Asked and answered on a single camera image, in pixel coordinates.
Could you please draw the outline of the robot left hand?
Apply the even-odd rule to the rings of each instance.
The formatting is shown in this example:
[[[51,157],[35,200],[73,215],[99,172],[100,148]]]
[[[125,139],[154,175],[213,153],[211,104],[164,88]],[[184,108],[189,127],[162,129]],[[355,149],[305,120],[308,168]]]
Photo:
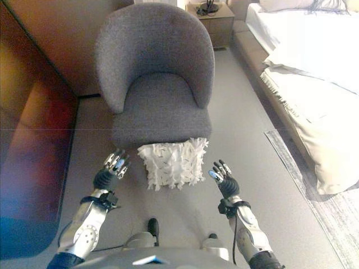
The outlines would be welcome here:
[[[124,177],[131,165],[129,157],[125,150],[120,149],[109,154],[93,180],[94,189],[114,191],[118,181]]]

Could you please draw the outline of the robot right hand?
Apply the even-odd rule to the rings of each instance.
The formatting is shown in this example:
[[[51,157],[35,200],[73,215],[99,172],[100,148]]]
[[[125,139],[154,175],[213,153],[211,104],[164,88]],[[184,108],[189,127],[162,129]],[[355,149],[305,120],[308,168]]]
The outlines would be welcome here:
[[[238,196],[240,188],[237,181],[232,177],[232,171],[229,166],[221,159],[213,162],[212,170],[208,174],[215,180],[222,196],[228,199],[232,196]]]

